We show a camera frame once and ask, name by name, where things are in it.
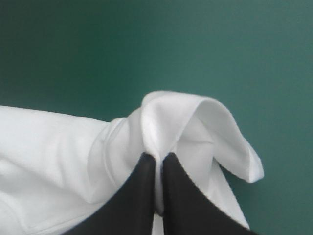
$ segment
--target white fabric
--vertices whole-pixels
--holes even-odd
[[[250,183],[263,168],[229,110],[208,97],[156,91],[111,122],[0,106],[0,234],[59,235],[75,226],[114,195],[142,152],[157,162],[159,214],[161,163],[175,152],[204,195],[248,228],[219,164]],[[155,218],[153,234],[163,234]]]

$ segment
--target black rubber tip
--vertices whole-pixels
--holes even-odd
[[[151,235],[156,162],[142,153],[119,191],[96,213],[64,235]]]
[[[163,161],[162,183],[165,235],[256,235],[202,194],[175,153]]]

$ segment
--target teal background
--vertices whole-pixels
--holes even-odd
[[[226,173],[251,228],[312,234],[313,1],[0,0],[0,105],[110,121],[153,90],[225,104],[264,165]]]

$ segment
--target fabric fold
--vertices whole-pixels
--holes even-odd
[[[161,164],[175,152],[202,193],[248,228],[219,164],[250,183],[264,174],[229,110],[208,97],[156,91],[111,122],[0,106],[0,219],[15,217],[0,221],[0,234],[14,226],[19,234],[61,234],[114,195],[142,152],[157,162],[159,214]]]

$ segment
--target white cloth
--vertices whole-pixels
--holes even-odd
[[[219,164],[250,183],[264,174],[229,110],[212,98],[156,91],[111,122],[0,106],[0,234],[59,235],[75,226],[114,195],[142,152],[156,160],[159,214],[161,163],[175,152],[204,195],[248,228]],[[153,234],[162,231],[156,217]]]

